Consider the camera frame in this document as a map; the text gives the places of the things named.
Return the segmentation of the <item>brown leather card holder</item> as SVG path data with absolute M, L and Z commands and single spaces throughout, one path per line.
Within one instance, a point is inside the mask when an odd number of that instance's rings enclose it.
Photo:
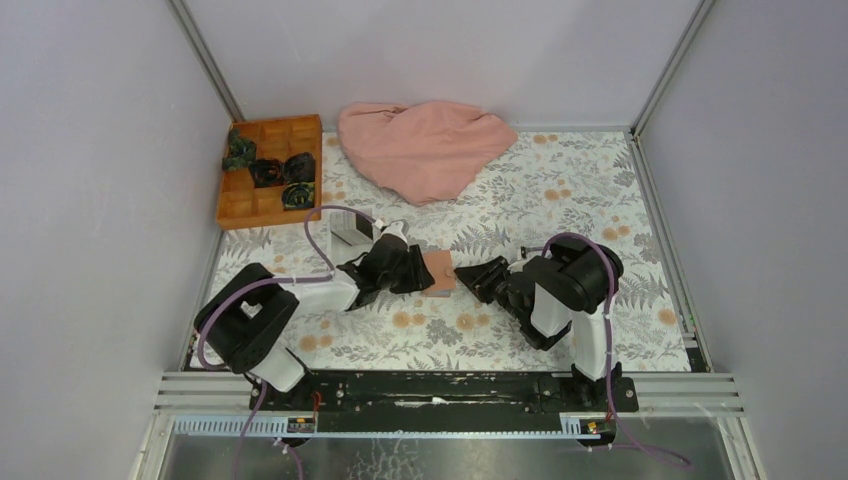
M 434 283 L 423 291 L 427 297 L 449 298 L 457 286 L 452 255 L 449 250 L 429 251 L 423 260 Z

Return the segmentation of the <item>white translucent card box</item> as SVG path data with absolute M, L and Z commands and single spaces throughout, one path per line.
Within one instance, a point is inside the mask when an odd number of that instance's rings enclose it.
M 336 238 L 330 232 L 330 221 L 329 221 L 330 215 L 332 213 L 339 212 L 339 211 L 346 211 L 346 210 L 329 210 L 326 213 L 326 217 L 325 217 L 325 219 L 328 221 L 328 227 L 329 227 L 329 248 L 330 248 L 329 258 L 331 259 L 331 261 L 334 265 L 340 265 L 340 264 L 346 263 L 350 260 L 353 260 L 353 259 L 359 257 L 362 254 L 366 254 L 370 250 L 370 248 L 372 247 L 374 242 L 376 241 L 378 233 L 379 233 L 379 230 L 377 228 L 375 228 L 372 224 L 373 229 L 374 229 L 374 240 L 371 244 L 349 246 L 349 245 L 343 243 L 342 241 L 340 241 L 338 238 Z M 353 213 L 360 214 L 363 217 L 365 217 L 366 219 L 367 219 L 367 217 L 374 217 L 373 209 L 371 207 L 359 207 L 359 208 L 356 208 L 355 212 L 353 212 Z

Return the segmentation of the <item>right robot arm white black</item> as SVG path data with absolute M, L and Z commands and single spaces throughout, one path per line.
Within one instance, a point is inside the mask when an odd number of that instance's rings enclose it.
M 571 335 L 573 367 L 583 376 L 573 386 L 575 402 L 597 412 L 613 398 L 606 378 L 612 353 L 611 308 L 624 273 L 610 248 L 575 233 L 549 239 L 541 253 L 513 263 L 503 257 L 458 267 L 456 278 L 482 303 L 497 303 L 519 323 L 528 344 L 547 351 Z

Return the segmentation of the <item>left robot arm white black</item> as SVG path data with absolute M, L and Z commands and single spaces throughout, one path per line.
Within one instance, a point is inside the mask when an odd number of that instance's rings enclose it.
M 290 320 L 355 311 L 385 290 L 403 295 L 434 284 L 420 247 L 391 233 L 325 277 L 275 277 L 252 263 L 196 315 L 197 353 L 211 347 L 225 369 L 259 379 L 282 408 L 296 411 L 309 401 L 311 387 L 305 364 L 278 343 Z

